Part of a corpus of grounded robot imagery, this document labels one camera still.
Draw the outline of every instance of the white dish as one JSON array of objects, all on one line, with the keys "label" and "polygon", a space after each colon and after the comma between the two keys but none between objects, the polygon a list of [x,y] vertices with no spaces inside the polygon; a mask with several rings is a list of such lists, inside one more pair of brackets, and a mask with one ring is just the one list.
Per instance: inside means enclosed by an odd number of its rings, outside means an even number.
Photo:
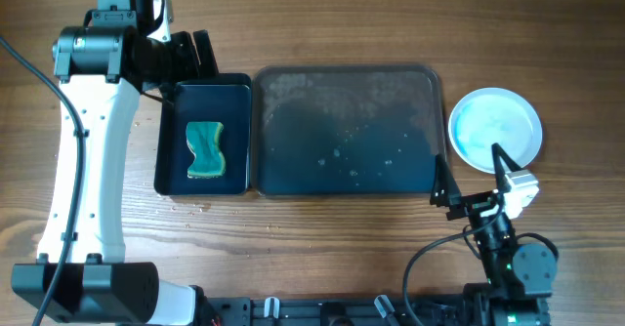
[{"label": "white dish", "polygon": [[518,94],[496,87],[478,89],[460,100],[449,116],[448,133],[464,161],[490,174],[493,143],[525,167],[543,142],[536,110]]}]

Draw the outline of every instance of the black cable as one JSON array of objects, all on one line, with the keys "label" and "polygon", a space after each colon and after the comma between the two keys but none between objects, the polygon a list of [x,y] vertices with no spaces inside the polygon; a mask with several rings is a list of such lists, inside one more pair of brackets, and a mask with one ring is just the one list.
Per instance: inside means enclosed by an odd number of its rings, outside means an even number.
[{"label": "black cable", "polygon": [[412,269],[412,267],[414,266],[414,264],[417,262],[417,260],[419,258],[421,258],[424,254],[428,253],[428,251],[436,248],[437,246],[447,243],[447,242],[451,242],[452,240],[456,240],[458,238],[462,238],[465,236],[470,236],[472,234],[476,234],[476,233],[480,233],[483,230],[485,230],[487,227],[489,227],[490,225],[494,224],[495,221],[497,219],[499,219],[499,217],[503,214],[504,212],[504,206],[503,205],[499,205],[499,209],[497,209],[497,213],[493,216],[493,218],[487,222],[485,225],[483,225],[480,228],[476,228],[476,229],[472,229],[466,232],[462,232],[462,233],[456,233],[456,234],[452,234],[448,237],[445,238],[441,238],[437,241],[434,241],[430,244],[428,244],[427,246],[421,248],[421,250],[419,250],[417,252],[417,254],[415,254],[412,259],[410,259],[410,262],[408,262],[408,266],[406,267],[406,271],[403,274],[403,284],[401,286],[401,292],[403,293],[403,302],[406,305],[406,309],[408,311],[408,315],[410,315],[410,318],[412,318],[412,320],[414,321],[414,323],[418,326],[423,326],[423,323],[421,322],[421,320],[419,320],[419,318],[417,317],[417,314],[414,313],[414,310],[412,309],[412,307],[410,306],[410,301],[408,300],[408,279],[410,277],[410,270]]},{"label": "black cable", "polygon": [[46,86],[48,86],[52,92],[61,100],[61,103],[67,108],[69,112],[69,116],[74,123],[75,129],[75,137],[76,137],[76,174],[74,176],[74,188],[71,194],[71,204],[69,206],[69,215],[67,217],[67,226],[65,228],[65,237],[62,242],[62,250],[61,255],[59,256],[59,263],[57,264],[57,269],[55,270],[54,275],[52,276],[52,281],[50,282],[50,286],[48,287],[48,291],[37,311],[37,315],[32,321],[33,326],[38,326],[41,324],[43,320],[43,316],[46,314],[46,309],[50,304],[50,301],[54,297],[55,291],[57,290],[57,286],[59,285],[59,281],[61,280],[61,274],[63,272],[63,268],[65,262],[67,261],[67,256],[69,255],[69,249],[71,248],[71,242],[74,236],[74,226],[76,224],[76,218],[78,214],[78,201],[80,198],[80,190],[82,188],[82,178],[84,173],[84,159],[85,159],[85,139],[84,139],[84,128],[82,126],[82,122],[80,121],[80,116],[78,112],[74,108],[74,105],[67,98],[67,96],[54,84],[46,75],[41,73],[36,67],[34,67],[30,62],[26,61],[18,52],[13,49],[7,43],[7,41],[0,36],[0,45],[4,47],[4,49],[11,54],[13,58],[19,61],[27,70],[32,72],[37,78],[39,78]]},{"label": "black cable", "polygon": [[91,22],[91,16],[94,14],[95,11],[96,9],[87,10],[87,14],[85,14],[85,19],[82,21],[83,27],[86,27],[89,25],[89,23]]},{"label": "black cable", "polygon": [[157,97],[157,96],[149,95],[148,93],[145,93],[145,92],[143,92],[143,93],[142,93],[142,95],[144,95],[144,96],[146,96],[146,97],[150,98],[150,99],[151,99],[151,100],[153,100],[153,101],[157,101],[157,102],[160,102],[160,103],[168,103],[168,104],[170,104],[170,105],[172,105],[172,106],[174,105],[171,101],[168,101],[168,100],[166,100],[166,99],[164,99],[164,98],[161,98],[161,97]]},{"label": "black cable", "polygon": [[560,252],[558,251],[558,247],[556,247],[554,242],[550,241],[548,238],[543,237],[538,233],[528,232],[528,233],[523,233],[523,234],[518,235],[517,241],[519,241],[521,238],[524,238],[524,237],[534,238],[535,240],[540,241],[541,243],[546,245],[547,248],[549,248],[551,253],[554,255],[554,257],[556,257],[556,262],[560,258]]},{"label": "black cable", "polygon": [[[470,224],[467,224],[466,226],[462,227],[462,233],[467,233],[467,228],[471,227]],[[476,256],[476,258],[478,258],[478,260],[481,260],[481,256],[479,255],[478,251],[476,250],[476,248],[473,246],[473,244],[471,244],[471,242],[469,242],[469,236],[465,235],[464,237],[462,237],[465,239],[465,243],[467,243],[467,247],[469,247],[469,249],[471,249],[471,252],[473,253],[473,255]]]}]

